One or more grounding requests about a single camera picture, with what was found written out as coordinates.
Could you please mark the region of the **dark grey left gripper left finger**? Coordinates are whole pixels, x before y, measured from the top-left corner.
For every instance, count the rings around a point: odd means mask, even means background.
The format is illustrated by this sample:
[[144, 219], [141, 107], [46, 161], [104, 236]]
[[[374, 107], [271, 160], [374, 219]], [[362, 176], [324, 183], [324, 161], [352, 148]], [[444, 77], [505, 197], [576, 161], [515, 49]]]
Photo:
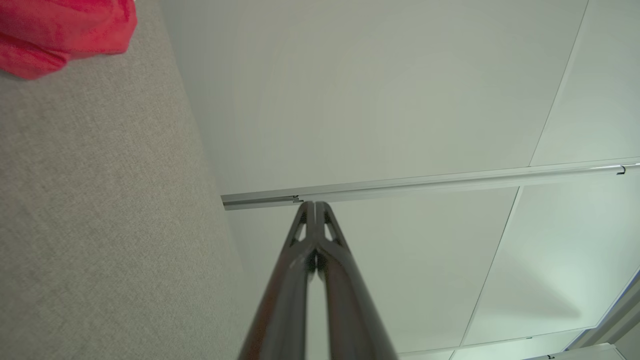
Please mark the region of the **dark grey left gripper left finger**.
[[304, 360], [307, 285], [316, 270], [316, 207], [304, 202], [295, 214], [238, 358]]

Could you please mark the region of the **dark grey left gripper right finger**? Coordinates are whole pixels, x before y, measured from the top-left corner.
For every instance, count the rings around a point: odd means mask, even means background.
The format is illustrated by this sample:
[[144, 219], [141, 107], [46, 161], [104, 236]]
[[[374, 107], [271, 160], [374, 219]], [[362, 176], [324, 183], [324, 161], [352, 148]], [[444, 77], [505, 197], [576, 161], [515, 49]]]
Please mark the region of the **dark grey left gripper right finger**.
[[393, 343], [377, 312], [333, 209], [315, 203], [318, 269], [327, 301], [332, 360], [396, 360]]

